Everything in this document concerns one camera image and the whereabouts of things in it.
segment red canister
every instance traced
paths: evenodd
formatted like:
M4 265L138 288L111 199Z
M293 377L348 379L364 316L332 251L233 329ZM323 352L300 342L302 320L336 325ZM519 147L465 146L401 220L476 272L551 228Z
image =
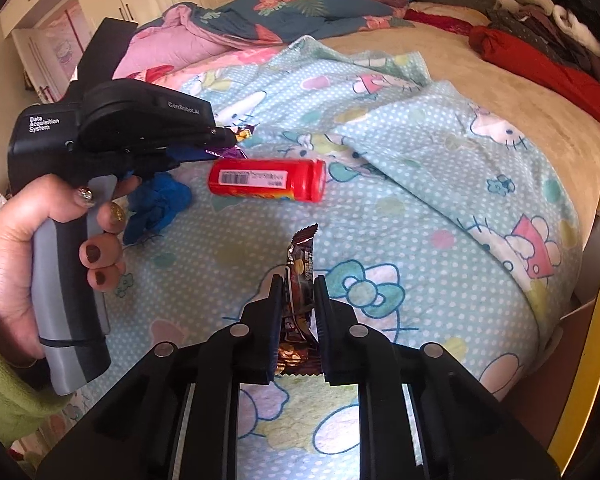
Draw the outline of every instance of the red canister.
M320 202L325 176L323 160L219 158L209 173L208 186L216 195Z

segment gray handle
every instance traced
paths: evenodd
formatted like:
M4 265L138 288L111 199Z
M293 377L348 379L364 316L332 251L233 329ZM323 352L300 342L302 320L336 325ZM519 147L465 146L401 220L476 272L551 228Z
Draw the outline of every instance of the gray handle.
M104 295L89 286L78 248L102 232L98 209L111 200L117 181L114 175L91 179L88 186L96 205L72 222L46 220L33 237L31 300L51 383L59 395L73 393L110 365Z

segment metal pin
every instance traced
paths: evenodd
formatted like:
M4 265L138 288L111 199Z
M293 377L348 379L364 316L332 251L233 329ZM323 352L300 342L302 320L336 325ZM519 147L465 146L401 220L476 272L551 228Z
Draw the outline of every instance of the metal pin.
M366 337L369 335L369 329L364 325L351 325L349 327L349 333L353 337Z
M436 343L428 343L424 347L424 353L429 357L437 359L443 354L442 346Z
M164 342L156 345L154 348L154 354L156 354L158 357L167 357L173 354L173 350L173 344Z
M244 337L249 333L249 327L244 323L236 323L229 329L229 333L234 337Z

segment gold glitter nail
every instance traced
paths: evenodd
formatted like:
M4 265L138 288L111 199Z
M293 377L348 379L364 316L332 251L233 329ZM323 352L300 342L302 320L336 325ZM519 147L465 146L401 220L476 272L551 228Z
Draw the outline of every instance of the gold glitter nail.
M116 222L124 222L126 220L125 210L122 209L115 202L111 202L111 221Z
M93 207L95 205L95 202L93 201L93 191L91 191L91 189L86 186L80 186L75 191L86 207Z

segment red cloth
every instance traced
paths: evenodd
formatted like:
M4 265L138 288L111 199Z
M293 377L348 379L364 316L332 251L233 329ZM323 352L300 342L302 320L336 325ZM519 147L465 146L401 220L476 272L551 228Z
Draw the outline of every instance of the red cloth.
M417 10L407 9L404 13L404 19L410 22L426 23L433 27L441 28L447 32L462 34L468 36L474 27L471 23L451 16L438 16L436 14L427 14L426 12L418 12Z
M600 83L587 73L556 64L501 30L474 27L469 44L483 60L557 92L600 123Z

